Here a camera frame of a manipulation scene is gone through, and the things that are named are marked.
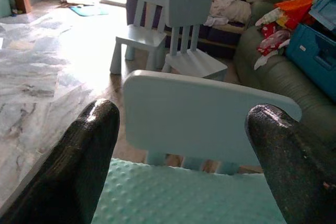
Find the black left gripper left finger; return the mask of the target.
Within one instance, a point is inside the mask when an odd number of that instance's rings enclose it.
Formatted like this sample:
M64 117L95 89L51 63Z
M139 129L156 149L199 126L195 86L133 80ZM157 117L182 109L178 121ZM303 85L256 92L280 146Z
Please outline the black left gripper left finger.
M1 223L91 223L120 125L107 99L88 104L1 207Z

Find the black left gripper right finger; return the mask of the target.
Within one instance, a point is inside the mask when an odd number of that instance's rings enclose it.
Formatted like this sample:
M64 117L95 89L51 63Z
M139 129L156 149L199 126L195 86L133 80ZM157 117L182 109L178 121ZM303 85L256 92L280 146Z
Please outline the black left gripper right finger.
M286 223L335 223L335 144L271 104L248 112L245 131Z

